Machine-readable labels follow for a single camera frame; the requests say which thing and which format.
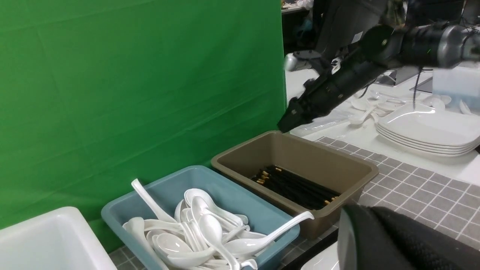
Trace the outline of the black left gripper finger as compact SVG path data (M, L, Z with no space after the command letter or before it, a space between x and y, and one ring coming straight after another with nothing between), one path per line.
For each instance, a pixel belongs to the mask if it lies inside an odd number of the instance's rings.
M348 204L337 238L341 270L478 270L479 250L386 207Z

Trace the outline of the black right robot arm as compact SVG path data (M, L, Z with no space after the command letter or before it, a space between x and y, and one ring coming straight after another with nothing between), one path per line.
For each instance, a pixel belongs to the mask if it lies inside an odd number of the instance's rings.
M452 69L462 62L478 62L479 33L447 22L425 27L377 25L365 33L336 72L322 57L307 60L319 76L307 80L302 94L288 102L277 124L283 133L329 115L387 70L404 66Z

